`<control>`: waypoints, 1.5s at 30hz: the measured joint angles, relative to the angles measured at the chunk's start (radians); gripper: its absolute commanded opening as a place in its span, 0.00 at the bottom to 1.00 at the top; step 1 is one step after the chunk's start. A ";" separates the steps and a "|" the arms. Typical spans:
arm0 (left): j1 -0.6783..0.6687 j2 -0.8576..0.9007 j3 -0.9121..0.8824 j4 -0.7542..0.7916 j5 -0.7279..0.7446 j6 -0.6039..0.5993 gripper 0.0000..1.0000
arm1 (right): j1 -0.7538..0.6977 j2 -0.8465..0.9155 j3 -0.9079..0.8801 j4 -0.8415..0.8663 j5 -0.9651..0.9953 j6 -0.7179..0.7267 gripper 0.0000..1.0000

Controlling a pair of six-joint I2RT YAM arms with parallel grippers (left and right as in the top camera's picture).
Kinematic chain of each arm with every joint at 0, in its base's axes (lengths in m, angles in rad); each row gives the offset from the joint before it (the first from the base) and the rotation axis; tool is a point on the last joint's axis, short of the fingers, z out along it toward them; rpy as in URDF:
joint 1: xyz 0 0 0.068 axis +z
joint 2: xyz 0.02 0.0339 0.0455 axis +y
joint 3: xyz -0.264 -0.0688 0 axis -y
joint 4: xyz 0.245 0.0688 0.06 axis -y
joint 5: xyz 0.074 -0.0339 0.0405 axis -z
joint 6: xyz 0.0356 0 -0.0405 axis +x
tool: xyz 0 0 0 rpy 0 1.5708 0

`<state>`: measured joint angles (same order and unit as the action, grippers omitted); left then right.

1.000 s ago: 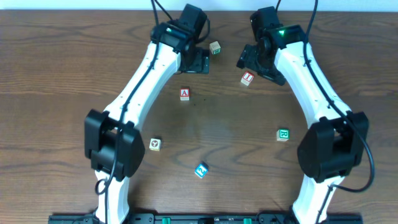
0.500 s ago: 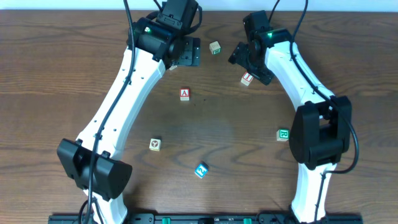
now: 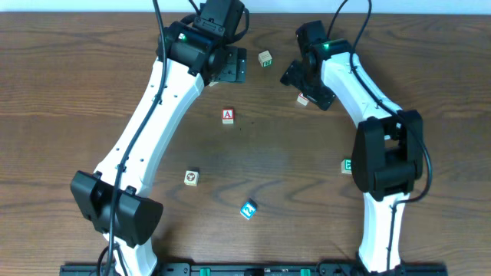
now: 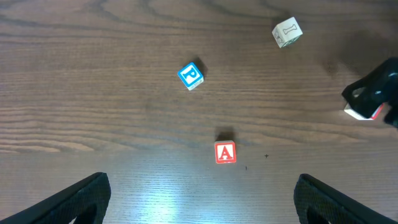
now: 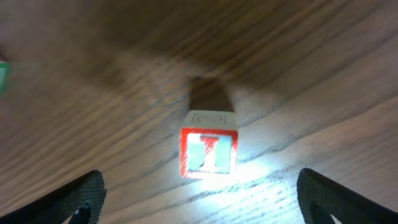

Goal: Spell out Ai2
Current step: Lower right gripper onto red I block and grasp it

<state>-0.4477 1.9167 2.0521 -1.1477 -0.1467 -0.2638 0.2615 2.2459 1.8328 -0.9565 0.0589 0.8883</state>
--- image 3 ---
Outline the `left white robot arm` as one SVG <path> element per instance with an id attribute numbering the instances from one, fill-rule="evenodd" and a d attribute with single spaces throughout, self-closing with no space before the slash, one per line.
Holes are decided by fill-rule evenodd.
<path id="1" fill-rule="evenodd" d="M 81 214 L 107 240 L 107 263 L 65 265 L 62 275 L 152 275 L 151 236 L 163 205 L 150 199 L 160 160 L 183 115 L 213 82 L 242 83 L 244 48 L 237 37 L 175 21 L 159 40 L 149 84 L 113 149 L 93 172 L 78 171 L 71 192 Z"/>

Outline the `red letter A block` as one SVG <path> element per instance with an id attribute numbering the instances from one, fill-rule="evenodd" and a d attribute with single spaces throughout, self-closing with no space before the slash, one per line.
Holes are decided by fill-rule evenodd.
<path id="1" fill-rule="evenodd" d="M 234 124 L 234 109 L 222 109 L 222 123 Z"/>

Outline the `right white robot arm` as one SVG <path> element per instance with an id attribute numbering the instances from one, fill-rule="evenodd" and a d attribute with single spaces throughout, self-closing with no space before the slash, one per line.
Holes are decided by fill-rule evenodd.
<path id="1" fill-rule="evenodd" d="M 343 39 L 316 39 L 302 48 L 280 79 L 327 110 L 339 100 L 357 128 L 351 174 L 364 197 L 358 259 L 364 274 L 401 270 L 398 251 L 406 201 L 423 172 L 423 122 L 386 97 Z"/>

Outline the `red letter I block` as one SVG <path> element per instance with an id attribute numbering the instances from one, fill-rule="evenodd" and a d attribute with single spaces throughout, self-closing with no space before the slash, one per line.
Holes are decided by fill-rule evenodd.
<path id="1" fill-rule="evenodd" d="M 304 94 L 303 94 L 303 93 L 300 93 L 300 94 L 298 95 L 298 97 L 297 97 L 297 102 L 298 102 L 298 103 L 300 103 L 300 104 L 301 104 L 301 105 L 303 105 L 303 106 L 307 106 L 307 105 L 308 105 L 308 103 L 309 103 L 309 100 L 308 100 L 308 98 L 306 98 L 306 97 L 304 96 Z"/>

